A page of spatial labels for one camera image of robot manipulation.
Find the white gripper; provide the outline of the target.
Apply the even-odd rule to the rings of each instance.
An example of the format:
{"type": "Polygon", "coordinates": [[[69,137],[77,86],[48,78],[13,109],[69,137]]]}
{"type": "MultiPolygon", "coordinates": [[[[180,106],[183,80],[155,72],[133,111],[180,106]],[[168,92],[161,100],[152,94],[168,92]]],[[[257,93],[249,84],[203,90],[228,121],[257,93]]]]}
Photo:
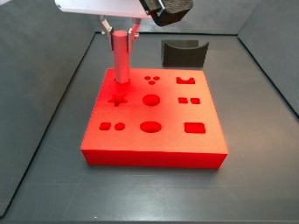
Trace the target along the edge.
{"type": "Polygon", "coordinates": [[[139,0],[53,0],[58,9],[64,12],[100,15],[99,22],[101,31],[108,40],[109,50],[113,50],[112,33],[113,27],[104,16],[133,18],[133,26],[128,29],[128,52],[133,51],[133,43],[139,38],[139,27],[141,19],[149,19],[139,0]]]}

